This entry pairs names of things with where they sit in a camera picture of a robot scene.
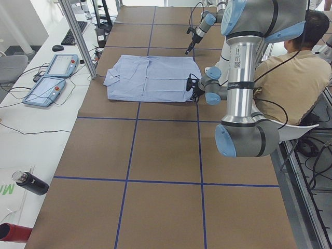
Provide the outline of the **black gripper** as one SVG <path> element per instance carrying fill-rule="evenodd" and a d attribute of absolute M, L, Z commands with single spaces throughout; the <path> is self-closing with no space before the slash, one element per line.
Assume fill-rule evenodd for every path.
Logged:
<path fill-rule="evenodd" d="M 190 43 L 188 49 L 185 51 L 185 54 L 189 54 L 193 48 L 195 47 L 195 44 L 199 44 L 201 41 L 201 37 L 200 36 L 193 36 L 192 37 L 192 42 Z"/>
<path fill-rule="evenodd" d="M 199 97 L 205 94 L 205 91 L 199 88 L 199 82 L 200 79 L 196 75 L 189 74 L 186 81 L 186 91 L 192 90 L 190 100 L 193 102 L 199 102 Z"/>

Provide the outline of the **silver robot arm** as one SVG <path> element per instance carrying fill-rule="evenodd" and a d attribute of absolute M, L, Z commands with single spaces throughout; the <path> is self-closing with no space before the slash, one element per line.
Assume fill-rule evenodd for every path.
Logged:
<path fill-rule="evenodd" d="M 218 151 L 226 157 L 260 157 L 272 153 L 293 129 L 269 120 L 253 103 L 254 73 L 265 48 L 300 36 L 305 26 L 306 1 L 218 1 L 217 12 L 202 14 L 192 34 L 192 49 L 216 23 L 226 38 L 229 56 L 209 68 L 199 80 L 187 81 L 192 100 L 201 95 L 227 112 L 215 129 Z"/>
<path fill-rule="evenodd" d="M 203 37 L 207 34 L 209 29 L 215 23 L 221 23 L 226 12 L 226 8 L 231 6 L 232 1 L 216 1 L 217 12 L 211 13 L 209 11 L 203 11 L 201 14 L 200 25 L 193 27 L 192 23 L 189 22 L 189 28 L 187 34 L 192 33 L 192 41 L 189 44 L 188 48 L 185 51 L 185 55 L 189 54 L 196 44 L 199 44 L 202 41 Z"/>

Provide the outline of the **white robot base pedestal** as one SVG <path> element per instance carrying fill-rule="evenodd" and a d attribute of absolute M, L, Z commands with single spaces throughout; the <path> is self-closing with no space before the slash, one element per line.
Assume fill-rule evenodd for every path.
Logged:
<path fill-rule="evenodd" d="M 224 41 L 222 51 L 220 53 L 220 60 L 215 64 L 222 73 L 221 77 L 219 78 L 220 85 L 226 85 L 228 80 L 228 73 L 229 73 L 229 65 L 230 65 L 230 46 Z"/>

